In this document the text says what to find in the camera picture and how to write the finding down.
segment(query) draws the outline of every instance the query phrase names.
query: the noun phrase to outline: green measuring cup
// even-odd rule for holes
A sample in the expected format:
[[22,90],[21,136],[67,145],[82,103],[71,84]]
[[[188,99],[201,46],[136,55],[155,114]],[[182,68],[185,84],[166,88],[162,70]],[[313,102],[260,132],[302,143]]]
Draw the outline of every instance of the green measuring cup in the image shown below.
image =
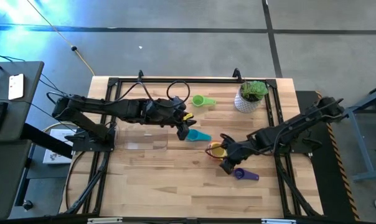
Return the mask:
[[202,95],[195,95],[192,99],[192,103],[194,106],[215,105],[215,100]]

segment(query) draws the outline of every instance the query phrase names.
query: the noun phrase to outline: black bracket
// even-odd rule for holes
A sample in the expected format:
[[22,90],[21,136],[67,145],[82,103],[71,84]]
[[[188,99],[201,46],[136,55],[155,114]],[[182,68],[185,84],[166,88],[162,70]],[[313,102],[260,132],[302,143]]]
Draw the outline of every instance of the black bracket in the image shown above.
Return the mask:
[[240,75],[240,71],[238,68],[235,68],[235,70],[233,71],[232,77],[237,78],[238,82],[242,82],[242,76]]
[[266,79],[265,83],[269,84],[272,88],[276,88],[276,80],[275,79]]
[[143,81],[143,76],[144,76],[144,73],[143,73],[142,70],[140,70],[138,72],[138,79],[137,79],[137,81],[142,82]]
[[109,129],[110,138],[106,144],[99,144],[90,138],[88,132],[77,129],[74,136],[66,136],[65,138],[73,142],[73,151],[76,152],[111,152],[115,148],[115,129]]
[[108,88],[112,87],[118,81],[119,81],[119,78],[109,78],[109,80],[108,80]]

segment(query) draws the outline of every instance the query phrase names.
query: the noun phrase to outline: white phone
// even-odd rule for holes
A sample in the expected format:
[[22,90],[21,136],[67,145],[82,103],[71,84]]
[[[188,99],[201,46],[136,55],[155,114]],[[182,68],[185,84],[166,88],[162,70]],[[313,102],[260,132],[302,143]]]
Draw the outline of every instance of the white phone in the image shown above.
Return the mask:
[[24,97],[24,74],[9,77],[8,100]]

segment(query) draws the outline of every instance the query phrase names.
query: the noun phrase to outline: potted plant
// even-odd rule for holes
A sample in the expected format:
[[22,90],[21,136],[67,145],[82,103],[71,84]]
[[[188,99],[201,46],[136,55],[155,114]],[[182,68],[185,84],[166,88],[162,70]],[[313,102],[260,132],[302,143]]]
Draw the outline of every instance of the potted plant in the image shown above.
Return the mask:
[[251,113],[267,93],[267,86],[263,82],[245,82],[235,96],[235,107],[242,113]]

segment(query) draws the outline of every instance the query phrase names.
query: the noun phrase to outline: black desk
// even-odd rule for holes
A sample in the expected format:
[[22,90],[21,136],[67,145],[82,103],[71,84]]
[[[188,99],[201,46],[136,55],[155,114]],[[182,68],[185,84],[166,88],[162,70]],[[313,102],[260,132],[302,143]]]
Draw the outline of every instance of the black desk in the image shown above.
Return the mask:
[[31,144],[29,140],[0,143],[0,219],[11,212]]
[[0,62],[0,66],[0,99],[8,99],[9,76],[23,73],[24,97],[18,100],[28,102],[9,101],[0,132],[0,219],[5,219],[11,212],[32,142],[69,157],[72,147],[25,123],[44,63]]

